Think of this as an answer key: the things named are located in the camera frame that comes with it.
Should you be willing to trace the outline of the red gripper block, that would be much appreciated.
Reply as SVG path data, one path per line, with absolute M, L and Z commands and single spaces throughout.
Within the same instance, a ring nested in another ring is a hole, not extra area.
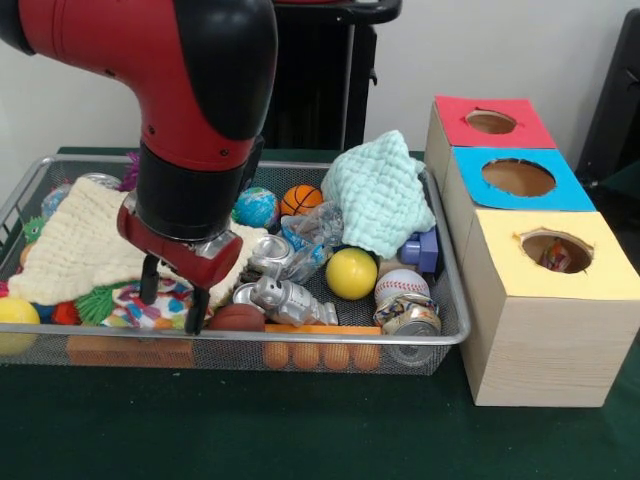
M 209 307 L 209 290 L 230 272 L 239 258 L 243 240 L 229 229 L 201 242 L 169 239 L 145 226 L 136 207 L 136 193 L 128 192 L 117 214 L 117 229 L 124 239 L 145 253 L 139 298 L 145 305 L 155 302 L 159 283 L 157 268 L 163 263 L 193 286 L 185 333 L 199 335 Z

